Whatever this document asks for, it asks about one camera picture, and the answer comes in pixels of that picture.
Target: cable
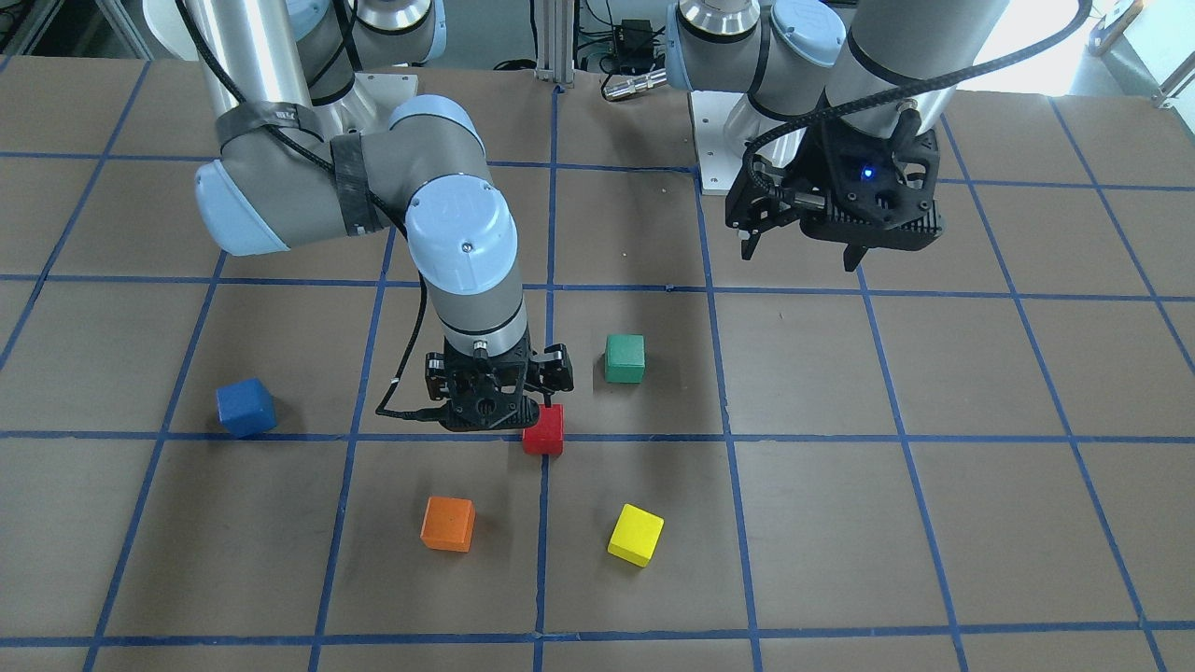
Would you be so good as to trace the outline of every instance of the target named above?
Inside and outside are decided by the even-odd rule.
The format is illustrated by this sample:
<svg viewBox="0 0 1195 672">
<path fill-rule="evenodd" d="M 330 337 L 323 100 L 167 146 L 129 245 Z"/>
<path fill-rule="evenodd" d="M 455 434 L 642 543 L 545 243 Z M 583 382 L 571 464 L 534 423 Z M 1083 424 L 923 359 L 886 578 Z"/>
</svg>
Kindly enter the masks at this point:
<svg viewBox="0 0 1195 672">
<path fill-rule="evenodd" d="M 349 14 L 349 23 L 344 26 L 344 30 L 341 31 L 341 45 L 336 48 L 336 51 L 332 53 L 332 57 L 324 63 L 324 67 L 319 68 L 319 72 L 307 80 L 307 88 L 315 86 L 320 78 L 323 78 L 329 69 L 331 69 L 332 65 L 336 63 L 337 59 L 341 57 L 341 54 L 343 54 L 344 49 L 349 45 L 349 37 L 353 35 L 353 28 L 357 25 L 357 5 L 358 2 L 353 2 L 353 12 Z"/>
<path fill-rule="evenodd" d="M 878 108 L 881 105 L 887 105 L 888 103 L 896 103 L 897 100 L 903 100 L 906 98 L 912 98 L 913 96 L 920 96 L 923 93 L 930 93 L 931 91 L 940 91 L 943 88 L 949 88 L 958 83 L 966 81 L 972 78 L 976 78 L 987 73 L 995 72 L 998 69 L 1006 68 L 1015 63 L 1019 63 L 1027 59 L 1031 59 L 1037 54 L 1059 44 L 1066 39 L 1071 33 L 1078 30 L 1083 24 L 1090 18 L 1091 14 L 1091 0 L 1078 0 L 1079 11 L 1071 19 L 1071 23 L 1066 25 L 1059 32 L 1037 42 L 1036 44 L 1030 44 L 1024 49 L 1006 54 L 998 59 L 993 59 L 985 63 L 979 63 L 975 66 L 957 69 L 951 73 L 942 74 L 931 79 L 921 80 L 915 84 L 908 84 L 905 86 L 897 86 L 895 88 L 889 88 L 887 91 L 881 91 L 878 93 L 872 93 L 871 96 L 865 96 L 848 103 L 842 103 L 841 105 L 834 105 L 833 108 L 822 108 L 820 110 L 814 110 L 811 112 L 805 112 L 799 115 L 797 118 L 783 123 L 767 133 L 764 133 L 755 140 L 747 143 L 747 148 L 743 152 L 743 170 L 750 176 L 752 184 L 761 189 L 768 197 L 784 201 L 784 189 L 779 185 L 773 184 L 771 178 L 765 173 L 758 172 L 754 166 L 755 152 L 764 148 L 766 145 L 784 138 L 790 133 L 801 130 L 802 128 L 808 128 L 815 123 L 822 123 L 836 118 L 841 118 L 846 115 L 853 115 L 854 112 L 862 112 L 863 110 L 870 110 L 872 108 Z"/>
<path fill-rule="evenodd" d="M 208 69 L 212 71 L 212 73 L 216 77 L 220 84 L 222 84 L 223 87 L 228 90 L 228 93 L 232 94 L 232 97 L 237 100 L 237 103 L 244 104 L 246 100 L 245 93 L 240 90 L 239 86 L 237 86 L 237 83 L 232 80 L 232 77 L 228 74 L 228 71 L 226 71 L 225 67 L 220 65 L 220 61 L 219 59 L 215 57 L 215 54 L 212 53 L 212 48 L 208 45 L 208 41 L 203 38 L 203 35 L 200 32 L 200 26 L 196 25 L 195 23 L 195 17 L 192 17 L 190 10 L 186 8 L 186 0 L 174 0 L 174 6 L 178 7 L 178 13 L 183 19 L 183 25 L 186 28 L 186 32 L 188 35 L 190 35 L 191 42 L 195 43 L 195 50 L 200 54 L 200 57 L 203 59 L 203 63 L 208 66 Z M 307 149 L 302 145 L 299 145 L 298 142 L 292 140 L 287 134 L 282 133 L 282 129 L 280 129 L 276 126 L 266 126 L 264 128 L 275 140 L 277 140 L 278 142 L 281 142 L 296 154 L 299 154 L 300 157 L 307 159 L 317 167 L 329 173 L 329 176 L 335 176 L 335 169 L 331 163 L 324 160 L 321 157 L 317 155 L 311 149 Z M 373 190 L 369 191 L 369 202 L 373 203 L 379 210 L 381 210 L 387 219 L 390 219 L 391 224 L 394 225 L 394 228 L 397 228 L 398 232 L 403 236 L 403 239 L 406 240 L 406 226 L 403 224 L 402 214 L 392 210 L 390 206 L 381 200 L 380 196 L 373 193 Z M 411 350 L 415 349 L 415 341 L 418 338 L 419 329 L 423 326 L 423 314 L 427 312 L 427 305 L 428 305 L 427 297 L 428 297 L 428 288 L 427 285 L 424 285 L 423 282 L 423 275 L 419 274 L 419 311 L 418 314 L 416 314 L 415 317 L 415 328 L 411 330 L 411 340 L 406 346 L 406 352 L 403 354 L 403 360 L 398 365 L 398 372 L 394 373 L 394 380 L 391 383 L 391 390 L 386 395 L 386 399 L 390 399 L 391 395 L 394 393 L 394 389 L 398 387 L 398 380 L 403 377 L 403 372 L 406 369 L 406 362 L 411 356 Z"/>
<path fill-rule="evenodd" d="M 390 387 L 386 390 L 386 395 L 381 398 L 381 403 L 374 409 L 378 415 L 384 415 L 386 417 L 399 417 L 404 419 L 402 411 L 390 410 L 386 405 L 390 403 L 390 398 L 394 396 L 394 391 L 398 390 L 398 384 L 403 379 L 403 372 L 406 371 L 406 362 L 411 359 L 411 353 L 415 352 L 415 342 L 419 340 L 419 331 L 423 329 L 423 314 L 428 310 L 428 286 L 423 282 L 423 276 L 419 276 L 419 310 L 415 317 L 415 329 L 411 330 L 411 337 L 406 341 L 406 349 L 403 350 L 403 359 L 398 362 L 398 371 L 394 372 L 394 377 L 390 380 Z"/>
</svg>

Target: floor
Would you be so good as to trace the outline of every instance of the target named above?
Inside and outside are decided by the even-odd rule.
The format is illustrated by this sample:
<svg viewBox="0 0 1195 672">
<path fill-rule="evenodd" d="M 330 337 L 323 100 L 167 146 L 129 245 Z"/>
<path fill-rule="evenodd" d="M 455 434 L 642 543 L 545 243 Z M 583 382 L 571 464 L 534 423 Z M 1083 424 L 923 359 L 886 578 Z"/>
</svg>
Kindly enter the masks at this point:
<svg viewBox="0 0 1195 672">
<path fill-rule="evenodd" d="M 1172 115 L 962 92 L 946 236 L 846 274 L 788 230 L 739 261 L 679 92 L 417 74 L 572 353 L 559 458 L 369 413 L 418 294 L 392 236 L 219 253 L 195 65 L 0 61 L 0 670 L 1195 670 Z M 213 393 L 253 375 L 280 426 L 233 441 Z M 423 548 L 429 495 L 476 502 L 471 552 Z M 625 502 L 646 569 L 605 551 Z"/>
</svg>

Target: robotic arm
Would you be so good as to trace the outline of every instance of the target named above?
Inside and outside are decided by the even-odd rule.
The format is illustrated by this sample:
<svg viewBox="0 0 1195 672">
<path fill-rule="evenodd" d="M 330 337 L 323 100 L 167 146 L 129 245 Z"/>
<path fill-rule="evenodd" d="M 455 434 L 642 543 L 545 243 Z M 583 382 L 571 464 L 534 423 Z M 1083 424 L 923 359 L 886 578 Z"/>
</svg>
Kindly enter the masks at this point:
<svg viewBox="0 0 1195 672">
<path fill-rule="evenodd" d="M 318 17 L 306 16 L 311 1 L 298 4 L 298 14 L 283 0 L 177 5 L 208 65 L 219 115 L 221 158 L 196 175 L 216 243 L 232 255 L 277 252 L 373 233 L 390 219 L 440 317 L 443 353 L 427 356 L 424 373 L 430 397 L 446 403 L 384 415 L 451 430 L 534 424 L 539 405 L 527 392 L 550 404 L 552 393 L 572 389 L 571 364 L 563 344 L 543 355 L 531 347 L 517 232 L 472 121 L 447 98 L 417 96 L 376 132 L 362 128 L 369 99 L 355 93 L 348 61 L 368 67 L 434 55 L 442 7 L 355 0 L 348 20 L 337 22 L 330 0 L 314 4 Z M 298 43 L 296 17 L 312 24 Z M 342 32 L 362 36 L 345 41 L 356 56 L 337 48 Z"/>
<path fill-rule="evenodd" d="M 668 24 L 668 83 L 743 92 L 725 133 L 744 146 L 727 197 L 743 259 L 761 236 L 799 222 L 868 250 L 920 250 L 942 236 L 933 127 L 955 86 L 1061 42 L 1090 14 L 1031 47 L 972 66 L 1007 0 L 870 0 L 847 31 L 816 0 L 680 0 Z"/>
</svg>

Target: grid square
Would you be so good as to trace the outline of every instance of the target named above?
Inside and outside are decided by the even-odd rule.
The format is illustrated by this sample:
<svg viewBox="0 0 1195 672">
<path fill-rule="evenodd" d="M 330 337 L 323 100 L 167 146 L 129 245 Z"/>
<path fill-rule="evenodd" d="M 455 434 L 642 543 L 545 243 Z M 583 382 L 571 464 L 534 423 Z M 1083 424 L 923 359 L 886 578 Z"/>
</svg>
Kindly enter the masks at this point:
<svg viewBox="0 0 1195 672">
<path fill-rule="evenodd" d="M 688 92 L 663 87 L 606 103 L 603 75 L 577 72 L 558 100 L 558 158 L 601 166 L 691 166 L 697 163 Z"/>
<path fill-rule="evenodd" d="M 1190 258 L 1195 193 L 1107 191 L 1105 196 L 1153 289 L 1195 297 Z"/>
<path fill-rule="evenodd" d="M 206 289 L 45 285 L 0 375 L 0 427 L 157 432 Z"/>
<path fill-rule="evenodd" d="M 946 118 L 972 179 L 1090 183 L 1044 96 L 960 91 Z"/>
<path fill-rule="evenodd" d="M 717 304 L 735 433 L 895 432 L 863 299 L 719 294 Z"/>
<path fill-rule="evenodd" d="M 1154 633 L 1168 670 L 1195 670 L 1195 633 Z"/>
<path fill-rule="evenodd" d="M 1146 293 L 1095 190 L 978 189 L 1019 292 Z"/>
<path fill-rule="evenodd" d="M 0 670 L 76 672 L 86 658 L 85 648 L 0 648 Z"/>
<path fill-rule="evenodd" d="M 217 157 L 215 123 L 203 66 L 159 59 L 146 73 L 112 153 Z"/>
<path fill-rule="evenodd" d="M 109 161 L 55 274 L 207 277 L 220 249 L 195 203 L 195 170 L 180 161 Z"/>
<path fill-rule="evenodd" d="M 584 442 L 565 451 L 550 483 L 547 630 L 747 627 L 724 444 Z M 606 552 L 627 502 L 664 519 L 645 569 Z"/>
<path fill-rule="evenodd" d="M 556 179 L 557 282 L 705 285 L 693 176 L 565 170 Z"/>
<path fill-rule="evenodd" d="M 765 234 L 743 261 L 739 232 L 725 227 L 725 203 L 723 196 L 701 196 L 716 286 L 859 288 L 858 277 L 842 270 L 842 246 L 807 238 L 796 225 Z"/>
<path fill-rule="evenodd" d="M 1195 187 L 1195 146 L 1173 110 L 1135 97 L 1055 103 L 1099 183 Z"/>
<path fill-rule="evenodd" d="M 0 273 L 38 274 L 96 161 L 0 158 Z"/>
<path fill-rule="evenodd" d="M 1166 445 L 1081 450 L 1145 612 L 1154 621 L 1195 621 L 1195 452 Z"/>
<path fill-rule="evenodd" d="M 750 670 L 747 640 L 568 642 L 544 644 L 544 672 L 725 672 Z"/>
<path fill-rule="evenodd" d="M 271 432 L 348 432 L 374 295 L 366 287 L 221 286 L 171 429 L 223 432 L 215 391 L 259 378 L 274 397 Z"/>
<path fill-rule="evenodd" d="M 569 409 L 566 434 L 722 434 L 705 295 L 556 292 L 554 312 L 556 341 L 569 347 L 576 383 L 558 397 Z M 609 334 L 643 335 L 643 383 L 606 383 Z"/>
<path fill-rule="evenodd" d="M 167 442 L 108 634 L 312 633 L 344 451 Z"/>
<path fill-rule="evenodd" d="M 0 78 L 0 151 L 104 151 L 146 63 L 13 56 Z"/>
<path fill-rule="evenodd" d="M 109 647 L 99 649 L 96 672 L 298 672 L 310 655 L 308 647 Z"/>
<path fill-rule="evenodd" d="M 546 312 L 546 294 L 544 292 L 525 292 L 523 301 L 527 306 L 527 329 L 531 332 L 532 348 L 535 352 L 544 352 L 544 314 Z M 361 414 L 361 430 L 382 434 L 439 434 L 445 432 L 436 423 L 413 422 L 382 417 L 374 413 L 381 402 L 390 381 L 394 377 L 394 369 L 406 348 L 406 341 L 411 337 L 411 328 L 415 325 L 415 314 L 419 307 L 419 291 L 406 287 L 387 287 L 386 298 L 382 300 L 381 319 L 378 322 L 378 337 L 374 341 L 373 358 L 369 362 L 369 387 L 366 392 L 366 405 Z M 428 387 L 423 383 L 423 358 L 427 353 L 442 353 L 445 348 L 443 328 L 436 317 L 436 311 L 428 301 L 427 316 L 423 318 L 423 329 L 419 338 L 411 350 L 411 360 L 406 365 L 403 374 L 403 383 L 390 401 L 393 410 L 416 410 L 429 407 L 439 407 L 445 402 L 433 402 L 428 398 Z M 570 404 L 572 395 L 557 397 L 557 401 Z"/>
<path fill-rule="evenodd" d="M 553 85 L 539 81 L 532 71 L 393 68 L 393 72 L 415 74 L 421 93 L 446 96 L 465 108 L 491 161 L 551 159 Z"/>
<path fill-rule="evenodd" d="M 974 672 L 1156 672 L 1141 633 L 968 635 Z"/>
<path fill-rule="evenodd" d="M 32 291 L 32 282 L 0 282 L 0 343 L 8 342 Z"/>
<path fill-rule="evenodd" d="M 1128 301 L 1025 301 L 1077 434 L 1195 435 L 1195 377 L 1158 308 Z"/>
<path fill-rule="evenodd" d="M 0 440 L 5 636 L 91 636 L 152 450 L 152 441 Z M 0 668 L 25 668 L 4 665 L 4 652 Z"/>
<path fill-rule="evenodd" d="M 764 667 L 784 670 L 799 660 L 817 672 L 957 672 L 950 637 L 858 637 L 834 640 L 764 640 Z"/>
<path fill-rule="evenodd" d="M 228 256 L 222 277 L 278 280 L 362 280 L 376 282 L 386 257 L 388 230 L 374 236 L 354 236 L 292 248 L 288 252 Z M 398 238 L 396 245 L 402 245 Z M 410 259 L 406 265 L 411 267 Z"/>
<path fill-rule="evenodd" d="M 946 622 L 900 446 L 737 446 L 760 628 Z"/>
<path fill-rule="evenodd" d="M 963 184 L 938 184 L 938 209 L 946 232 L 919 252 L 871 250 L 863 258 L 868 286 L 872 289 L 933 292 L 1007 292 L 992 242 L 975 209 L 970 189 Z"/>
<path fill-rule="evenodd" d="M 913 446 L 960 623 L 1135 618 L 1070 446 Z"/>
<path fill-rule="evenodd" d="M 1011 300 L 876 297 L 874 305 L 908 433 L 1062 434 Z"/>
<path fill-rule="evenodd" d="M 327 646 L 320 649 L 321 672 L 526 672 L 532 644 L 400 644 Z"/>
<path fill-rule="evenodd" d="M 539 479 L 509 442 L 358 444 L 327 633 L 529 631 Z M 473 500 L 467 554 L 419 540 L 431 495 Z"/>
</svg>

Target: black tape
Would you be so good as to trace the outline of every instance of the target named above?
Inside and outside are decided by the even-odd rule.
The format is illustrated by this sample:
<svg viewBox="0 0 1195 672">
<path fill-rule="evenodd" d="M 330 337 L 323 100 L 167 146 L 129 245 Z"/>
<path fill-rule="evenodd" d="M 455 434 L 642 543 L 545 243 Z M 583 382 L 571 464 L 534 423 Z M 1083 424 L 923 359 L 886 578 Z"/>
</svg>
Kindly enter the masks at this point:
<svg viewBox="0 0 1195 672">
<path fill-rule="evenodd" d="M 759 14 L 759 59 L 755 60 L 755 75 L 747 87 L 747 94 L 754 96 L 764 84 L 764 71 L 767 69 L 767 54 L 772 48 L 772 7 L 760 10 Z"/>
<path fill-rule="evenodd" d="M 859 47 L 859 43 L 854 41 L 854 31 L 846 32 L 846 47 L 851 50 L 851 55 L 854 56 L 854 60 L 858 61 L 860 66 L 863 66 L 863 69 L 878 77 L 880 79 L 887 81 L 888 84 L 891 84 L 894 86 L 907 86 L 911 84 L 921 83 L 920 79 L 905 77 L 897 72 L 893 72 L 880 65 L 878 61 L 869 56 L 868 53 L 863 50 L 863 47 Z"/>
<path fill-rule="evenodd" d="M 341 202 L 344 233 L 362 236 L 381 230 L 378 212 L 369 202 L 369 178 L 366 176 L 361 134 L 337 135 L 330 145 L 335 169 L 336 198 Z"/>
<path fill-rule="evenodd" d="M 319 117 L 315 116 L 314 111 L 294 103 L 270 103 L 269 100 L 241 103 L 220 115 L 216 120 L 216 138 L 220 140 L 220 147 L 223 148 L 233 138 L 257 130 L 263 126 L 298 128 L 314 135 L 320 141 L 324 140 L 319 134 Z"/>
</svg>

